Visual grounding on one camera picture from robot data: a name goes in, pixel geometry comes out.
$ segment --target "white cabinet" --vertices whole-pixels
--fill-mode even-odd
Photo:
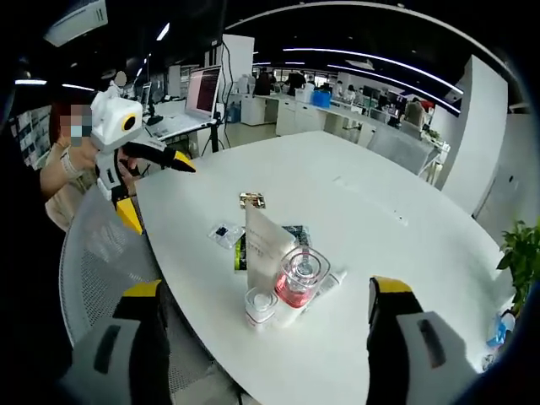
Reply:
[[[297,103],[294,122],[296,126],[295,132],[322,131],[326,118],[327,114],[317,110],[314,106]]]
[[[242,96],[242,112],[240,121],[246,125],[264,124],[266,100],[253,98],[250,95]]]
[[[278,124],[276,135],[292,135],[297,133],[295,118],[296,103],[294,101],[280,100],[278,107]]]

